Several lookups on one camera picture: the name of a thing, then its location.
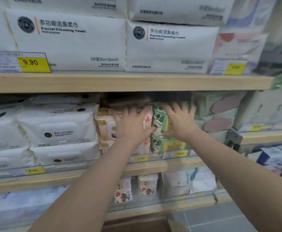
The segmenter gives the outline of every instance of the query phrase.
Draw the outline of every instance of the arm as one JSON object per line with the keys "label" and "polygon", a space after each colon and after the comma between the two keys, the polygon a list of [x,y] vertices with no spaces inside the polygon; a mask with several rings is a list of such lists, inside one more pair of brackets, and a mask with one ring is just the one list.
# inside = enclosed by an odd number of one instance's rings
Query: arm
{"label": "arm", "polygon": [[83,173],[37,220],[29,232],[98,232],[131,153],[155,130],[143,130],[147,113],[136,108],[114,113],[117,139],[97,163]]}
{"label": "arm", "polygon": [[198,154],[258,231],[282,231],[282,177],[201,131],[194,107],[162,107],[174,127],[164,136],[186,142]]}

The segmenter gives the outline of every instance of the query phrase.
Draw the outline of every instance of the wooden shelf edge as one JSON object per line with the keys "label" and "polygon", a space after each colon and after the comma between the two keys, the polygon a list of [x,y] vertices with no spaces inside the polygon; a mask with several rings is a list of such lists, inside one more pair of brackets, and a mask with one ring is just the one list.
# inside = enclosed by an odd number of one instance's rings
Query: wooden shelf edge
{"label": "wooden shelf edge", "polygon": [[[205,166],[197,156],[170,160],[157,160],[135,164],[128,164],[122,177],[177,171],[186,168]],[[74,170],[57,173],[38,174],[32,176],[0,179],[0,193],[47,188],[53,186],[70,185],[85,170]]]}
{"label": "wooden shelf edge", "polygon": [[134,92],[269,89],[273,78],[116,71],[0,73],[0,93]]}
{"label": "wooden shelf edge", "polygon": [[166,214],[184,210],[197,209],[214,205],[213,196],[205,196],[194,199],[184,199],[174,202],[150,205],[139,208],[125,209],[107,214],[106,221],[130,218],[142,215]]}
{"label": "wooden shelf edge", "polygon": [[243,137],[241,145],[282,142],[282,130],[239,133]]}

